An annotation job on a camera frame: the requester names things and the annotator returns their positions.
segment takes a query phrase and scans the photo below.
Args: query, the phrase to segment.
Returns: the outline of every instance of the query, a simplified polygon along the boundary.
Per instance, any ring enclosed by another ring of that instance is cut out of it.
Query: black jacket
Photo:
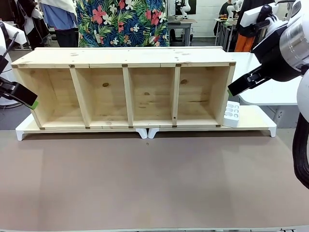
[[[263,6],[265,4],[270,4],[275,2],[274,0],[244,0],[242,7],[241,7],[241,11],[239,12],[239,17],[237,20],[237,24],[236,24],[236,29],[239,29],[239,25],[241,22],[241,19],[243,17],[243,14],[245,13],[245,11],[254,9],[256,7],[259,6]]]

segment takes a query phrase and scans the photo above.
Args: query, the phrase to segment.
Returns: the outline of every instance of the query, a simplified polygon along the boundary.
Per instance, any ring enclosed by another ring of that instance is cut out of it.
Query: black pants
[[[58,44],[60,47],[77,47],[77,39],[74,29],[55,30]]]

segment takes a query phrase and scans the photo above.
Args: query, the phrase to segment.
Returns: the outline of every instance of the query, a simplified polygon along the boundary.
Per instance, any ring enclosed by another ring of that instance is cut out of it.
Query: wooden shelf
[[[47,48],[13,68],[42,129],[214,128],[235,62],[219,47]]]

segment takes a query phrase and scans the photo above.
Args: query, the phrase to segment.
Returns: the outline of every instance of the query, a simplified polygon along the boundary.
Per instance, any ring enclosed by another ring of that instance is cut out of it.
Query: white brick wall
[[[197,14],[189,15],[189,18],[195,19],[197,23],[193,24],[194,37],[214,37],[213,28],[214,19],[219,16],[222,5],[227,0],[197,0]],[[279,17],[287,12],[286,5],[279,8]],[[180,36],[181,29],[176,30],[176,36]]]

